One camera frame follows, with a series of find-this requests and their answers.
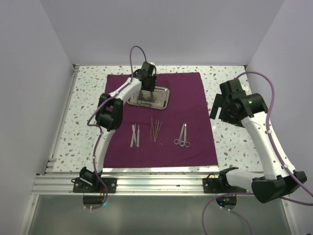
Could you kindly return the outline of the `steel instrument tray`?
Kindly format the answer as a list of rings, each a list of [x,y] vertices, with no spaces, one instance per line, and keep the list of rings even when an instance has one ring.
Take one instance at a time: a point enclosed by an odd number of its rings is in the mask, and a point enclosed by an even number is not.
[[[155,86],[153,92],[140,90],[130,97],[128,104],[157,110],[167,108],[170,91],[166,87]]]

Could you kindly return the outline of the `steel forceps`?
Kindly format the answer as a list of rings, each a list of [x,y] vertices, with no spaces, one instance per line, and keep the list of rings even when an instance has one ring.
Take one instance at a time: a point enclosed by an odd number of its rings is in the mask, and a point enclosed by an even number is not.
[[[139,106],[152,106],[154,104],[154,98],[153,97],[141,97],[135,101],[135,104]]]

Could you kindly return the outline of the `thin pointed steel tweezers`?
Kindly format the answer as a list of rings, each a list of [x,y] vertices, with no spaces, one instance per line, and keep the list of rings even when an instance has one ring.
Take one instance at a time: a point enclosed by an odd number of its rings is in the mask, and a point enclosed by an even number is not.
[[[158,135],[159,135],[159,132],[160,132],[161,127],[162,127],[162,121],[161,121],[161,122],[159,122],[159,127],[158,127],[157,138],[158,138]]]

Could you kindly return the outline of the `purple cloth wrap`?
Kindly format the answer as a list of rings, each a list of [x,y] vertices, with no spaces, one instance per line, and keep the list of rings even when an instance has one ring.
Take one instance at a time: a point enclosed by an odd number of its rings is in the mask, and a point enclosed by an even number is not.
[[[123,121],[114,133],[104,159],[107,168],[179,167],[217,165],[208,107],[198,72],[158,74],[156,85],[170,91],[164,110],[138,107],[126,103]],[[156,143],[150,140],[153,124],[162,121]],[[191,146],[174,144],[182,125],[187,124],[187,141]],[[139,147],[130,147],[132,125],[140,125]]]

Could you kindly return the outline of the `steel surgical scissors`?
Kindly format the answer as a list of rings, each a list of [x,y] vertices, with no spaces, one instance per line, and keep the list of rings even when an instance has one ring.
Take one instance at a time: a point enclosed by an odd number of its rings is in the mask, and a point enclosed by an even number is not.
[[[182,127],[182,135],[179,141],[181,147],[189,148],[191,146],[190,142],[187,141],[187,124],[184,123]]]
[[[182,127],[181,127],[179,138],[174,140],[174,144],[179,145],[181,147],[185,146],[185,143],[184,143],[184,140],[183,140],[184,127],[185,127],[185,124],[183,124]]]

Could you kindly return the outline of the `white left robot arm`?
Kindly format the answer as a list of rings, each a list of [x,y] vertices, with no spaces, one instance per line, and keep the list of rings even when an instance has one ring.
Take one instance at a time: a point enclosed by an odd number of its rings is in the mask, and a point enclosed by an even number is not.
[[[156,72],[155,65],[143,62],[119,88],[100,96],[97,109],[87,121],[87,126],[99,128],[100,133],[93,147],[91,163],[82,168],[79,176],[90,192],[105,187],[101,179],[104,158],[114,133],[122,124],[124,104],[140,90],[153,92]]]

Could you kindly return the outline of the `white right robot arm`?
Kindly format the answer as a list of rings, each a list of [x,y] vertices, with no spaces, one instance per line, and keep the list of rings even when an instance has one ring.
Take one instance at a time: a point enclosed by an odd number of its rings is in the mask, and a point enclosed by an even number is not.
[[[247,95],[239,80],[220,84],[210,118],[243,127],[249,133],[261,160],[263,173],[248,172],[238,167],[221,170],[218,187],[231,193],[235,187],[246,189],[261,203],[291,194],[307,180],[303,171],[297,171],[285,155],[276,134],[266,123],[268,107],[260,94]]]

